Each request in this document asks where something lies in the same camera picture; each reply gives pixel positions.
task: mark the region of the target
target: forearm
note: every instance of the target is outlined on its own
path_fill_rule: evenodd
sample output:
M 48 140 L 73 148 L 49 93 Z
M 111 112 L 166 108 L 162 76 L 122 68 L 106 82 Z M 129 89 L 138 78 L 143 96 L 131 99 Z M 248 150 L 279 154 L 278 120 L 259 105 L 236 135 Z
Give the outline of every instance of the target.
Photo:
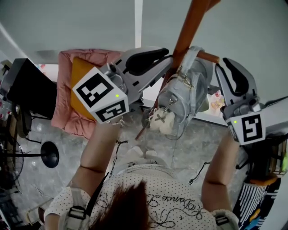
M 205 182 L 227 186 L 235 172 L 239 143 L 228 131 L 223 137 L 205 176 Z
M 81 156 L 81 166 L 96 172 L 105 172 L 110 161 L 120 125 L 97 124 Z

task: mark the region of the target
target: pink cushion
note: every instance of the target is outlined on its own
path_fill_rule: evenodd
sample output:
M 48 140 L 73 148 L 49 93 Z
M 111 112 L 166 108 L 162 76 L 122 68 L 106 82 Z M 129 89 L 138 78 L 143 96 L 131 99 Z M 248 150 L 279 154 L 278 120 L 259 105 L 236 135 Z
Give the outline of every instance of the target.
M 51 121 L 53 126 L 87 139 L 91 137 L 95 121 L 82 116 L 70 106 L 73 59 L 79 57 L 101 67 L 107 62 L 115 61 L 120 55 L 121 52 L 101 49 L 72 49 L 59 53 L 56 108 Z

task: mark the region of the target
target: hair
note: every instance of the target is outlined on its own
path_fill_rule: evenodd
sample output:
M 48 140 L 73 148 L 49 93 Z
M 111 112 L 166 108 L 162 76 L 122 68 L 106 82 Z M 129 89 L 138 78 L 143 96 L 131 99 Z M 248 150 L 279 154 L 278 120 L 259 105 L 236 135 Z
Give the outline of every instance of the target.
M 130 186 L 126 190 L 123 186 L 117 187 L 111 205 L 104 212 L 99 213 L 90 230 L 149 229 L 145 186 L 146 183 L 142 181 L 138 186 Z

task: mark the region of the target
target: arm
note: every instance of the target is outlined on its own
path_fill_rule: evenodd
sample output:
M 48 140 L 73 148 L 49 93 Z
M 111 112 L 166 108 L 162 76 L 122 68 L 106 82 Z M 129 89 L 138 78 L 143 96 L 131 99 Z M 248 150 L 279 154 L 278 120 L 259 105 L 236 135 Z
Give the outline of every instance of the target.
M 210 212 L 217 209 L 231 210 L 227 185 L 234 172 L 239 143 L 228 131 L 223 137 L 206 173 L 202 185 L 202 203 Z
M 109 164 L 120 125 L 97 124 L 84 149 L 80 166 L 69 183 L 71 187 L 83 189 L 90 196 L 94 193 Z M 45 219 L 47 230 L 57 230 L 59 215 L 49 214 Z

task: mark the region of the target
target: black strap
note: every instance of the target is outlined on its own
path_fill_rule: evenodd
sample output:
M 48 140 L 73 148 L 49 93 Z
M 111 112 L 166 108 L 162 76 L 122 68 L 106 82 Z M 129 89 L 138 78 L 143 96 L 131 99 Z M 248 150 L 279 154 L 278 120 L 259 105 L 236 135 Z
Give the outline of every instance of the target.
M 96 200 L 98 198 L 98 195 L 102 189 L 102 186 L 103 186 L 103 183 L 104 183 L 104 180 L 106 179 L 106 177 L 108 176 L 109 173 L 106 174 L 106 176 L 102 179 L 101 183 L 99 184 L 99 186 L 97 187 L 97 189 L 95 190 L 95 192 L 93 193 L 93 195 L 91 196 L 91 199 L 87 205 L 87 208 L 86 208 L 86 214 L 88 216 L 91 216 L 91 213 L 92 213 L 92 210 L 93 210 L 93 207 L 96 203 Z

